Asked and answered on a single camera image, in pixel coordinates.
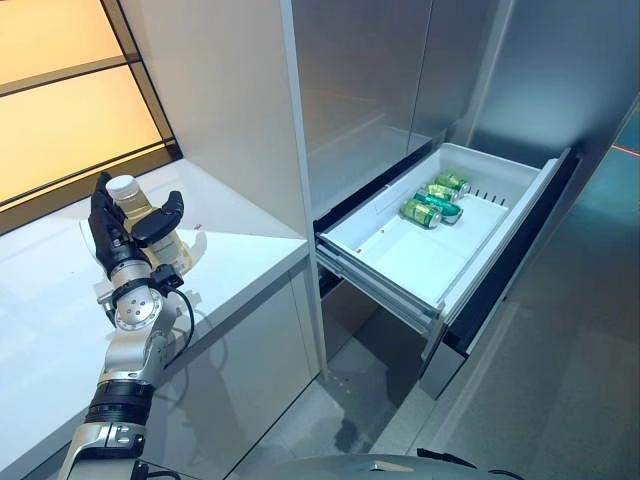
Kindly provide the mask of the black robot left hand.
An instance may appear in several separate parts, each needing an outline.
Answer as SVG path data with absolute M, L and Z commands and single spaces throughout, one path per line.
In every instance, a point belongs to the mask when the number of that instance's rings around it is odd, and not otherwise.
M 100 173 L 88 224 L 105 273 L 112 276 L 124 262 L 141 261 L 160 269 L 160 280 L 182 285 L 191 267 L 190 254 L 176 233 L 183 214 L 183 197 L 176 190 L 162 206 L 154 207 L 133 176 Z

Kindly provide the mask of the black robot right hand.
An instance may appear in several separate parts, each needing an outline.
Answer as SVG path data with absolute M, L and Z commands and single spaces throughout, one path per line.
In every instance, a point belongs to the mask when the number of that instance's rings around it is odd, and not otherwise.
M 476 469 L 476 466 L 474 464 L 449 453 L 440 453 L 440 452 L 435 452 L 435 451 L 424 449 L 424 448 L 417 448 L 416 455 L 420 458 L 428 458 L 432 460 L 438 460 L 442 462 L 461 465 L 467 468 Z

